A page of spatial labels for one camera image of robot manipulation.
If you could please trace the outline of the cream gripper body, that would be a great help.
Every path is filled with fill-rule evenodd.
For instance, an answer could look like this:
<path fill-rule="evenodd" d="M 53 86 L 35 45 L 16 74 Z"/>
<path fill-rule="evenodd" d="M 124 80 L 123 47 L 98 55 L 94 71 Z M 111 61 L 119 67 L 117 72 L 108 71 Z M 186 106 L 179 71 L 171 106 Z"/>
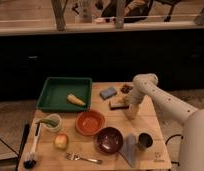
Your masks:
<path fill-rule="evenodd" d="M 138 103 L 138 101 L 134 97 L 132 97 L 130 95 L 126 95 L 123 98 L 123 102 L 127 106 L 127 109 L 125 111 L 126 116 L 130 120 L 135 119 L 136 116 L 137 116 L 137 113 L 139 111 L 139 103 Z"/>

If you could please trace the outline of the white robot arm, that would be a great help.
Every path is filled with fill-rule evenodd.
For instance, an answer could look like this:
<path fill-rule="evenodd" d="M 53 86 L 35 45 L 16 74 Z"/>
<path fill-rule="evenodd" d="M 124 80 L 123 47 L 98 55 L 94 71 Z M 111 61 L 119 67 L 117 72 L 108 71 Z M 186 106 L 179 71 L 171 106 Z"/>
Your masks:
<path fill-rule="evenodd" d="M 204 171 L 204 109 L 198 109 L 160 89 L 153 73 L 138 74 L 129 92 L 127 115 L 134 119 L 144 96 L 149 96 L 183 126 L 177 171 Z"/>

